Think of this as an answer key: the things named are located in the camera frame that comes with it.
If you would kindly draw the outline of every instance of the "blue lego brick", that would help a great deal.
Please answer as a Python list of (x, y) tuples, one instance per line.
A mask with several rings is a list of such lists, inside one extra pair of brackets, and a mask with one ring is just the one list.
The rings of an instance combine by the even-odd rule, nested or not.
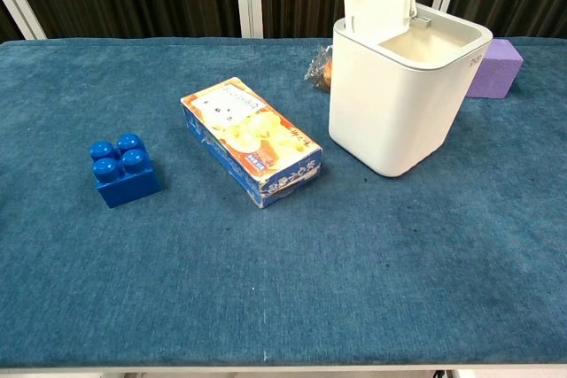
[(90, 147), (97, 189), (110, 208), (161, 190), (142, 140), (126, 134), (117, 145), (98, 141)]

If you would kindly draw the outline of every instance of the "product label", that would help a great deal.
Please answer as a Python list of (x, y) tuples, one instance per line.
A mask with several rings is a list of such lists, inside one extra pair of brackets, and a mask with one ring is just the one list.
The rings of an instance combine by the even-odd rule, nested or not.
[(297, 170), (291, 171), (287, 176), (280, 178), (278, 181), (273, 182), (268, 186), (268, 192), (271, 194), (281, 188), (285, 188), (289, 183), (296, 181), (298, 178), (305, 177), (313, 172), (317, 164), (315, 161), (309, 161), (306, 166), (301, 166)]
[(225, 129), (239, 124), (243, 119), (260, 110), (266, 104), (232, 84), (207, 93), (191, 102), (199, 108), (208, 124)]
[(259, 172), (263, 171), (266, 167), (262, 164), (259, 155), (257, 153), (253, 153), (253, 154), (248, 154), (246, 157), (246, 160), (252, 164), (256, 170), (258, 170)]

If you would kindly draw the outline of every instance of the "plastic bag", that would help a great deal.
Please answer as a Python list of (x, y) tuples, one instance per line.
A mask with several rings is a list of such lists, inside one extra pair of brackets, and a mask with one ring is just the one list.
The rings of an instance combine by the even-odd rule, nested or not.
[(319, 53), (313, 58), (304, 80), (309, 80), (313, 85), (322, 90), (330, 90), (330, 72), (332, 69), (333, 47), (320, 48)]

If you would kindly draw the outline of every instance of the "table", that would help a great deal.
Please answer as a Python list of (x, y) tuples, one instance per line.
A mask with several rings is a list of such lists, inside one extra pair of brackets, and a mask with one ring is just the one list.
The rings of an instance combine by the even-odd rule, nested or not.
[[(1, 45), (0, 369), (567, 363), (567, 41), (511, 40), (509, 96), (399, 179), (329, 138), (329, 40)], [(324, 149), (265, 210), (179, 104), (231, 76)], [(88, 147), (128, 131), (165, 189), (110, 210)]]

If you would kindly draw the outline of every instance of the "toy block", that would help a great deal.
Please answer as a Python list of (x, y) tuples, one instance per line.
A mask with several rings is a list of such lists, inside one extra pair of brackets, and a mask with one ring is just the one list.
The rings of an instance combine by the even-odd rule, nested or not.
[(110, 208), (147, 197), (161, 190), (142, 140), (122, 135), (115, 148), (107, 141), (90, 147), (97, 190)]
[(493, 39), (470, 84), (467, 97), (505, 97), (524, 60), (505, 39)]

